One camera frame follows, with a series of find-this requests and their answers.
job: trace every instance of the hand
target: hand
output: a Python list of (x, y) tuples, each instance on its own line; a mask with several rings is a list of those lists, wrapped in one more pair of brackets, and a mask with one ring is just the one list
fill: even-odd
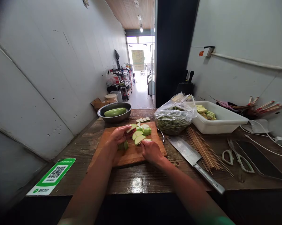
[(113, 131), (113, 133), (110, 135), (106, 145), (109, 146), (109, 148), (112, 148), (114, 150), (118, 149), (118, 145), (125, 142), (126, 137), (131, 136), (133, 134), (133, 131), (126, 133), (127, 130), (131, 128), (131, 125), (119, 127), (116, 130)]
[(141, 142), (143, 157), (153, 165), (157, 166), (165, 157), (162, 155), (160, 147), (154, 141)]

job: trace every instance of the smartphone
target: smartphone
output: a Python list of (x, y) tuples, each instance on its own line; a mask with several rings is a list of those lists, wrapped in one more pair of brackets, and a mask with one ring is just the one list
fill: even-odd
[(282, 173), (252, 143), (244, 141), (236, 143), (261, 175), (282, 180)]

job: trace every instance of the metal bowl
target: metal bowl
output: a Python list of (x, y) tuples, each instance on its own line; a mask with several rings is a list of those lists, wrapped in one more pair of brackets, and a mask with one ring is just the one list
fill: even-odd
[[(119, 116), (115, 116), (115, 117), (105, 117), (104, 113), (106, 111), (109, 111), (111, 109), (117, 109), (117, 108), (126, 108), (127, 111), (126, 113), (119, 115)], [(111, 103), (108, 105), (105, 105), (104, 107), (101, 107), (98, 112), (97, 115), (101, 118), (103, 118), (103, 120), (107, 123), (118, 123), (121, 122), (125, 119), (127, 119), (129, 117), (129, 115), (131, 114), (131, 104), (127, 103), (127, 102), (115, 102), (115, 103)]]

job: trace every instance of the ceiling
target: ceiling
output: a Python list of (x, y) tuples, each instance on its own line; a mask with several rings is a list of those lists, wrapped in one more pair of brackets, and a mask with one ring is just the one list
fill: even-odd
[(153, 17), (154, 0), (137, 0), (139, 7), (136, 7), (135, 0), (106, 0), (112, 12), (122, 24), (125, 30), (150, 29)]

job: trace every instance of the kitchen scissors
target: kitchen scissors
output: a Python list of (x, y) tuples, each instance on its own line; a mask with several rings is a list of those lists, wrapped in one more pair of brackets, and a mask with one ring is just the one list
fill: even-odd
[[(232, 166), (232, 165), (234, 164), (234, 158), (232, 157), (232, 152), (234, 152), (234, 153), (235, 153), (235, 156), (237, 157), (237, 161), (238, 161), (238, 163), (240, 164), (242, 170), (245, 171), (245, 172), (247, 172), (247, 173), (255, 173), (254, 170), (253, 170), (253, 168), (252, 168), (252, 166), (250, 165), (250, 163), (249, 163), (243, 156), (241, 156), (239, 153), (237, 153), (237, 151), (236, 151), (235, 148), (234, 148), (234, 144), (233, 144), (232, 140), (231, 140), (231, 139), (227, 139), (227, 142), (228, 142), (228, 145), (229, 145), (229, 148), (230, 148), (230, 149), (229, 149), (229, 150), (225, 150), (224, 152), (222, 152), (222, 160), (223, 160), (225, 163), (227, 163), (227, 164), (229, 164), (229, 165)], [(224, 158), (224, 154), (225, 154), (225, 153), (228, 153), (228, 155), (229, 155), (229, 160), (230, 160), (230, 161), (227, 161), (227, 160)], [(249, 167), (250, 170), (247, 170), (247, 169), (244, 167), (244, 165), (243, 165), (241, 159), (246, 162), (246, 164), (248, 165), (248, 167)]]

